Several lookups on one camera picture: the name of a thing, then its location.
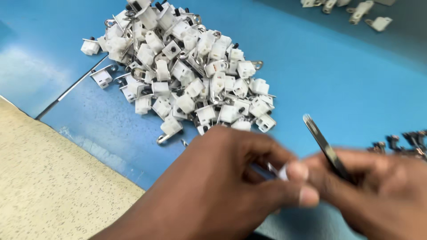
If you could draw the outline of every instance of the beige speckled surface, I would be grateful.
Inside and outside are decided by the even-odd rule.
[[[0,98],[0,240],[87,239],[143,190]]]

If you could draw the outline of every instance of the blue table surface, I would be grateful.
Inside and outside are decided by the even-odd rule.
[[[390,8],[376,5],[369,17],[395,20],[383,33],[363,22],[350,25],[345,8],[324,15],[320,8],[301,8],[299,0],[217,0],[215,4],[182,0],[172,4],[190,8],[202,16],[207,28],[230,36],[247,59],[264,61],[256,77],[267,80],[270,93],[278,96],[272,114],[278,125],[269,134],[301,157],[319,149],[302,121],[305,113],[332,144],[358,148],[384,140],[388,134],[425,128],[426,30],[418,28],[418,22],[407,21],[421,19],[418,9],[425,3],[415,6],[416,2],[407,0]],[[105,13],[104,18],[97,15],[96,24],[79,25],[93,30],[87,35],[103,31],[104,19],[123,5],[102,6],[97,13]],[[97,69],[110,63],[107,59]],[[90,77],[41,120],[143,189],[184,150],[179,139],[190,142],[197,134],[188,122],[183,136],[158,146],[161,119],[154,113],[135,114],[134,105],[118,86],[102,90]],[[359,238],[328,205],[283,211],[270,216],[259,230],[276,239]]]

